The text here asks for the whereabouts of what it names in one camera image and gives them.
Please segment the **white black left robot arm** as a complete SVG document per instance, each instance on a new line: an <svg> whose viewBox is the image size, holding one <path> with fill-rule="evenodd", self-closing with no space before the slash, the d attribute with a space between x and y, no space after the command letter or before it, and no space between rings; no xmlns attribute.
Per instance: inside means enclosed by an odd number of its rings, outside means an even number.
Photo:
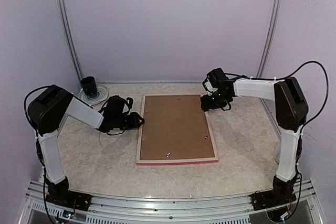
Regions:
<svg viewBox="0 0 336 224"><path fill-rule="evenodd" d="M133 99L118 95L109 97L100 110L95 110L72 93L55 84L42 86L29 94L40 94L24 103L25 116L35 132L36 150L44 169L45 202L88 211L92 196L69 189L59 154L58 136L62 122L73 118L108 136L111 131L140 128L145 119L133 112Z"/></svg>

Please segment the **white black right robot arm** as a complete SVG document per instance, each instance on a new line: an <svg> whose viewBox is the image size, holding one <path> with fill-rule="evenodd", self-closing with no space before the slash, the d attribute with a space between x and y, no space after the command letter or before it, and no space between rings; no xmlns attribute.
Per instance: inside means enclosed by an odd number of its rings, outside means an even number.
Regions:
<svg viewBox="0 0 336 224"><path fill-rule="evenodd" d="M298 160L302 150L301 133L308 115L303 91L293 76L258 79L237 74L229 78L221 68L210 71L202 83L207 94L201 97L204 112L215 109L227 111L235 97L272 101L280 135L278 168L272 189L251 195L254 210L276 207L297 198L294 185L298 179Z"/></svg>

